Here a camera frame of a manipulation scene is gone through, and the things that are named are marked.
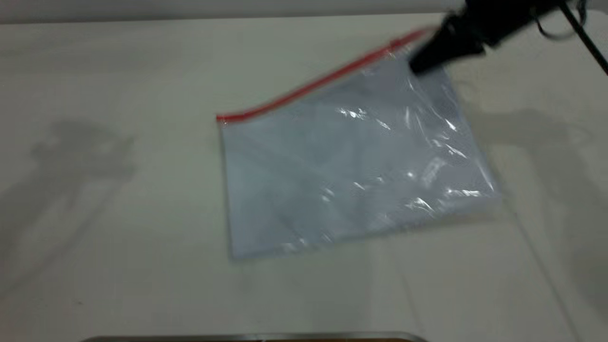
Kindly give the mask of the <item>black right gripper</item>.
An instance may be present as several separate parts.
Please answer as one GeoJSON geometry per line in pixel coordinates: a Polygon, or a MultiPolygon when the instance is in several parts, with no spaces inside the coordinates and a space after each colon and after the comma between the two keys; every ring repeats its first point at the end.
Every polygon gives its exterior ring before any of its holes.
{"type": "Polygon", "coordinates": [[[450,13],[439,31],[409,60],[415,75],[454,60],[485,53],[522,28],[560,8],[566,0],[466,0],[462,13],[450,13]]]}

